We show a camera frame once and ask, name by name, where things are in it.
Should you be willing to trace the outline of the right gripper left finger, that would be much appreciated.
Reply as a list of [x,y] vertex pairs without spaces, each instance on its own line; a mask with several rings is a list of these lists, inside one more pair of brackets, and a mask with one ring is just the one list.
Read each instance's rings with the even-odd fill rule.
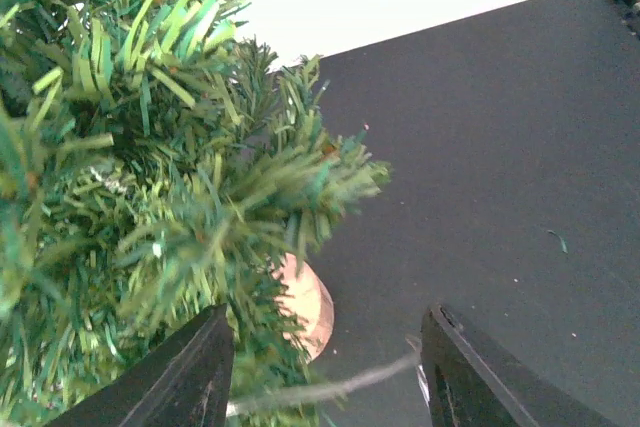
[[223,426],[234,360],[226,306],[209,306],[50,427]]

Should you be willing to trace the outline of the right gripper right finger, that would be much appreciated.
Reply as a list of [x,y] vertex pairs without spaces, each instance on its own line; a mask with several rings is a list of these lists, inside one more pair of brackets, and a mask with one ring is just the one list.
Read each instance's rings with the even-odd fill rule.
[[449,306],[424,314],[419,379],[433,426],[612,426]]

